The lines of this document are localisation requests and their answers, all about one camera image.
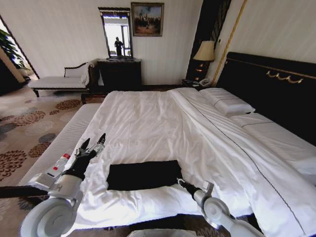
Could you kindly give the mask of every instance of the floor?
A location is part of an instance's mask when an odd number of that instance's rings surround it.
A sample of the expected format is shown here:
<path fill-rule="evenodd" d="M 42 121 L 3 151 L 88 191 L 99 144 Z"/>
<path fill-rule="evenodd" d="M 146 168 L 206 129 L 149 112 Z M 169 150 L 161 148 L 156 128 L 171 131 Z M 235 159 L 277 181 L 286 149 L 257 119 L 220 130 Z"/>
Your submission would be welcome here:
<path fill-rule="evenodd" d="M 165 91 L 173 86 L 150 87 Z M 40 91 L 40 98 L 27 86 L 0 96 L 0 186 L 15 186 L 81 107 L 79 92 Z M 87 103 L 101 103 L 102 98 Z M 2 236 L 19 236 L 21 223 L 33 208 L 19 198 L 0 199 L 0 231 Z M 180 215 L 162 221 L 124 227 L 77 230 L 70 236 L 125 237 L 143 228 L 181 228 L 194 230 L 205 237 L 225 237 L 200 216 Z"/>

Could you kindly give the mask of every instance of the mirror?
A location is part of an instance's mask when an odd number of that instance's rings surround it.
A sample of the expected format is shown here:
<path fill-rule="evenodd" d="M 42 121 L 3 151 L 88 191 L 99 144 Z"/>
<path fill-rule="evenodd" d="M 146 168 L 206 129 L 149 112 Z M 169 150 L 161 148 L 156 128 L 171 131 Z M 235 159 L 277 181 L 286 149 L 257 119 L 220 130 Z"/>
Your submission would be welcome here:
<path fill-rule="evenodd" d="M 132 58 L 130 8 L 99 7 L 109 58 Z"/>

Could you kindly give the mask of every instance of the potted plant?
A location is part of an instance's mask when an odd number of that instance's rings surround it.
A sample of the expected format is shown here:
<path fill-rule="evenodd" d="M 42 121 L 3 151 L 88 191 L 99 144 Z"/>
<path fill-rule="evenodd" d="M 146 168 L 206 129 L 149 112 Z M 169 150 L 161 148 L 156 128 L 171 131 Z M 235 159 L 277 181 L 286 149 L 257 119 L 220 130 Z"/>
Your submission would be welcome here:
<path fill-rule="evenodd" d="M 0 46 L 9 57 L 11 62 L 14 64 L 14 66 L 20 71 L 21 75 L 27 76 L 26 70 L 28 69 L 25 67 L 24 59 L 18 53 L 17 49 L 15 48 L 15 44 L 10 41 L 10 36 L 11 35 L 9 33 L 0 29 Z"/>

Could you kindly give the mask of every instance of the gold headboard ornament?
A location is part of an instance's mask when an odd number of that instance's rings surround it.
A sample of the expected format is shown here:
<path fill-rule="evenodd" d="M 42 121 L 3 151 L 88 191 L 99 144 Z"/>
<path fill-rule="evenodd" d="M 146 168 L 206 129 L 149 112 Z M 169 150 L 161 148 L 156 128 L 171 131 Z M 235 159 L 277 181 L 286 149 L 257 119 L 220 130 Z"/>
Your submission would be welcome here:
<path fill-rule="evenodd" d="M 270 77 L 270 78 L 277 78 L 277 79 L 279 79 L 279 80 L 286 80 L 286 81 L 288 81 L 288 82 L 291 83 L 291 84 L 301 83 L 301 82 L 303 81 L 303 78 L 301 78 L 301 79 L 299 79 L 299 80 L 292 80 L 292 79 L 291 79 L 291 76 L 287 76 L 287 77 L 285 77 L 285 78 L 282 78 L 282 77 L 280 77 L 280 73 L 277 73 L 277 74 L 275 74 L 275 75 L 271 75 L 271 74 L 270 74 L 270 71 L 268 71 L 268 72 L 266 73 L 266 75 L 268 75 L 268 77 Z"/>

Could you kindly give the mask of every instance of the black cloth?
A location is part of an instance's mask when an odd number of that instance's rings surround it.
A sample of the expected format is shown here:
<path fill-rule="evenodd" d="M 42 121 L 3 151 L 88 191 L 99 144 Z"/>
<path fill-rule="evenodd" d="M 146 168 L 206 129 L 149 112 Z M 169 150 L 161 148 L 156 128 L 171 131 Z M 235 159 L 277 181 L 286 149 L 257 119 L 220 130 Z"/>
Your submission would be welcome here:
<path fill-rule="evenodd" d="M 115 41 L 114 45 L 117 48 L 117 56 L 122 56 L 121 47 L 122 47 L 123 43 L 121 41 Z"/>
<path fill-rule="evenodd" d="M 108 190 L 131 191 L 171 186 L 182 178 L 176 160 L 149 161 L 134 164 L 111 164 Z"/>

